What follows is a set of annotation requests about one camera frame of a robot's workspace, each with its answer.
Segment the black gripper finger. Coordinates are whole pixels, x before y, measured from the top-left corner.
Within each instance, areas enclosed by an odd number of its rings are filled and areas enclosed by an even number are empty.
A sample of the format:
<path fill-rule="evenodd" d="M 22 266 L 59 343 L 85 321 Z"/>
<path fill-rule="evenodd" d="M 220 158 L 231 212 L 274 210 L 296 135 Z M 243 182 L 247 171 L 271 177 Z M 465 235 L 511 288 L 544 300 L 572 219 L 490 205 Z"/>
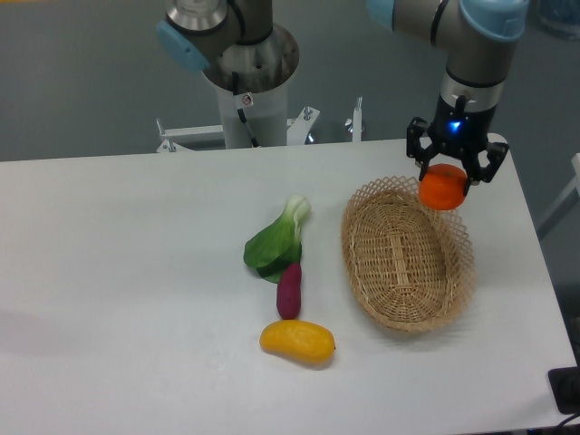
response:
<path fill-rule="evenodd" d="M 407 127 L 406 155 L 415 160 L 420 169 L 419 181 L 423 181 L 430 168 L 430 162 L 438 154 L 438 146 L 432 138 L 431 124 L 420 117 L 414 117 Z"/>
<path fill-rule="evenodd" d="M 509 152 L 505 142 L 476 143 L 462 150 L 461 162 L 467 174 L 463 195 L 467 196 L 471 186 L 480 182 L 489 183 L 497 174 Z"/>

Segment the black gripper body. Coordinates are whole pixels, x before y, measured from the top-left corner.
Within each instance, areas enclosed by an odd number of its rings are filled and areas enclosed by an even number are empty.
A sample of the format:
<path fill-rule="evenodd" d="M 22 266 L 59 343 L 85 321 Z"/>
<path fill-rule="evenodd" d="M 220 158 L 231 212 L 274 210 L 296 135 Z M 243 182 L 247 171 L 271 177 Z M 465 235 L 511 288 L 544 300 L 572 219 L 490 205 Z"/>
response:
<path fill-rule="evenodd" d="M 455 107 L 440 96 L 428 135 L 438 153 L 465 163 L 485 149 L 495 111 L 496 107 L 492 107 L 457 115 Z"/>

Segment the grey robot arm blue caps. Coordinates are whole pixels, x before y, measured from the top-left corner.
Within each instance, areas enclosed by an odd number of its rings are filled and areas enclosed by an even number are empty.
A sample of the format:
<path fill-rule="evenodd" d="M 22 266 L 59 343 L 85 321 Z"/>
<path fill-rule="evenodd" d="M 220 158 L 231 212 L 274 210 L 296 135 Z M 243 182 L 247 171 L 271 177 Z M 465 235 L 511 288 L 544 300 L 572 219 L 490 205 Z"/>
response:
<path fill-rule="evenodd" d="M 524 33 L 525 1 L 370 1 L 371 18 L 448 54 L 432 121 L 414 118 L 406 153 L 426 178 L 438 155 L 459 160 L 460 192 L 490 182 L 508 145 L 488 128 Z M 183 69 L 230 92 L 258 94 L 285 83 L 299 63 L 294 37 L 273 21 L 268 1 L 170 1 L 156 33 Z"/>

